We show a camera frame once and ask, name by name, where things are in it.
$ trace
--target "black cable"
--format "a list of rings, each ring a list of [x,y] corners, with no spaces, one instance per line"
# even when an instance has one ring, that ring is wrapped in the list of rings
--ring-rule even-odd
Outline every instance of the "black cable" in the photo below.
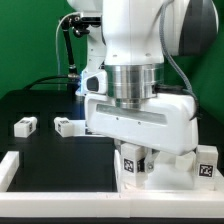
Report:
[[[163,4],[162,9],[161,9],[160,26],[159,26],[160,42],[161,42],[161,45],[162,45],[163,54],[166,56],[169,63],[172,65],[172,67],[178,73],[178,75],[182,78],[182,80],[184,81],[184,83],[187,87],[187,89],[184,90],[184,92],[186,94],[192,96],[194,101],[195,101],[195,104],[196,104],[195,112],[194,112],[194,115],[192,116],[192,118],[190,119],[190,120],[193,120],[197,116],[199,116],[199,113],[198,113],[198,111],[199,111],[198,99],[197,99],[196,95],[194,94],[194,92],[192,90],[192,86],[191,86],[191,83],[190,83],[189,79],[184,74],[184,72],[181,70],[181,68],[176,64],[176,62],[173,60],[173,58],[171,57],[170,53],[168,52],[166,43],[165,43],[165,32],[164,32],[164,30],[165,30],[166,9],[169,6],[169,4],[171,4],[173,2],[174,2],[174,0],[168,0],[167,2],[165,2]]]
[[[32,82],[31,84],[25,86],[23,88],[23,90],[29,90],[34,85],[36,85],[37,83],[40,83],[40,82],[43,82],[43,81],[48,81],[48,80],[52,80],[52,79],[63,79],[63,78],[68,78],[68,76],[67,75],[58,75],[58,76],[48,76],[48,77],[45,77],[45,78],[41,78],[41,79],[38,79],[35,82]]]
[[[30,90],[33,86],[35,85],[58,85],[58,84],[61,84],[61,85],[77,85],[77,83],[72,83],[72,82],[37,82],[37,83],[34,83],[33,85],[30,85],[29,86],[29,89],[26,88],[25,90]]]
[[[73,57],[73,50],[72,50],[72,44],[71,44],[69,31],[63,29],[63,34],[64,34],[64,39],[65,39],[65,46],[67,49],[67,56],[68,56],[68,62],[69,62],[69,73],[77,74],[77,68],[75,66],[75,61],[74,61],[74,57]]]

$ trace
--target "small white cube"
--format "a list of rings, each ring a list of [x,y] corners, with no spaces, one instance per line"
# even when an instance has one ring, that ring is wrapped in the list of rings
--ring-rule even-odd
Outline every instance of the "small white cube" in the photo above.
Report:
[[[54,119],[55,131],[57,131],[63,138],[74,136],[74,125],[68,118],[56,117]]]
[[[199,145],[196,153],[195,189],[214,190],[218,151],[214,146]]]
[[[36,130],[37,118],[24,117],[14,124],[14,136],[19,138],[27,138]]]
[[[144,166],[146,151],[144,147],[125,143],[121,145],[122,180],[134,187],[140,187],[147,179],[147,174],[141,171]]]

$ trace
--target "white plastic casing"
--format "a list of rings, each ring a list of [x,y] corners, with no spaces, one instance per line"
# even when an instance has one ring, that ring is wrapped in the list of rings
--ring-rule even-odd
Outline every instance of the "white plastic casing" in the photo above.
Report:
[[[159,39],[163,1],[103,1],[106,65],[163,63]]]
[[[197,119],[190,121],[195,113],[191,96],[158,94],[143,101],[141,110],[133,115],[129,110],[117,113],[112,98],[87,94],[85,109],[89,129],[104,136],[176,155],[198,145]]]
[[[103,0],[67,0],[76,11],[102,11]]]
[[[87,66],[84,73],[96,72],[99,70],[106,55],[106,46],[102,42],[101,27],[89,27],[90,34],[87,36]]]
[[[19,168],[19,152],[7,152],[0,163],[0,192],[6,192]]]
[[[74,136],[74,125],[68,118],[56,117],[54,119],[55,131],[57,131],[63,138]]]
[[[217,148],[199,145],[196,155],[195,188],[214,190],[218,163]]]
[[[147,173],[141,172],[139,166],[145,159],[144,147],[125,143],[121,145],[122,180],[134,187],[142,186],[147,179]]]
[[[175,161],[175,168],[179,171],[188,172],[192,170],[195,162],[195,154],[190,152],[183,156],[177,156]]]
[[[36,130],[37,118],[24,117],[14,125],[14,136],[27,138]]]
[[[89,92],[88,88],[87,88],[87,81],[88,79],[91,79],[93,77],[96,77],[98,82],[99,82],[99,90],[98,90],[98,94],[106,94],[107,90],[108,90],[108,82],[107,82],[107,73],[105,72],[105,70],[100,70],[98,73],[85,78],[83,80],[83,88],[85,92]]]

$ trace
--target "silver metal cylinder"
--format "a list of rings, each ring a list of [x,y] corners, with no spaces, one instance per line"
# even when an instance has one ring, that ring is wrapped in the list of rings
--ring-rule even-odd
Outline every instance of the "silver metal cylinder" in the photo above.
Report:
[[[139,109],[141,100],[155,97],[154,86],[163,82],[163,64],[105,66],[108,96],[117,99],[117,107]]]

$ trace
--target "cable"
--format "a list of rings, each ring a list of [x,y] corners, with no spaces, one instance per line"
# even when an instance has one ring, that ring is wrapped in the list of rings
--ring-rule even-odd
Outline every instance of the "cable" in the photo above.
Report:
[[[58,34],[59,34],[59,29],[61,27],[61,24],[69,17],[73,15],[79,15],[77,12],[69,13],[66,16],[64,16],[61,21],[58,24],[58,27],[56,29],[56,37],[55,37],[55,46],[56,46],[56,57],[57,57],[57,65],[58,65],[58,75],[61,74],[61,61],[60,61],[60,54],[59,54],[59,46],[58,46]]]
[[[35,82],[32,82],[31,84],[25,86],[23,89],[28,90],[28,89],[32,88],[34,85],[41,83],[43,81],[48,81],[48,80],[52,80],[52,79],[62,79],[62,78],[68,78],[68,76],[60,75],[60,76],[49,76],[49,77],[41,78],[41,79],[38,79]]]
[[[184,81],[184,83],[187,87],[187,90],[185,90],[185,91],[188,92],[191,96],[193,96],[195,100],[197,100],[197,97],[195,96],[195,94],[193,92],[193,89],[192,89],[191,83],[189,82],[189,79],[184,74],[184,72],[181,70],[181,68],[176,64],[176,62],[173,60],[173,58],[171,57],[171,55],[169,54],[169,52],[167,50],[167,46],[166,46],[166,43],[165,43],[164,29],[165,29],[166,9],[167,9],[168,5],[171,4],[172,2],[174,2],[174,0],[169,0],[166,3],[164,3],[163,6],[162,6],[162,10],[161,10],[159,35],[160,35],[162,50],[163,50],[163,53],[164,53],[165,57],[167,58],[167,60],[171,64],[171,66],[174,68],[174,70],[178,73],[178,75]]]
[[[37,82],[33,85],[29,86],[29,89],[27,88],[26,90],[30,90],[33,86],[35,85],[76,85],[76,83],[72,83],[72,82]]]

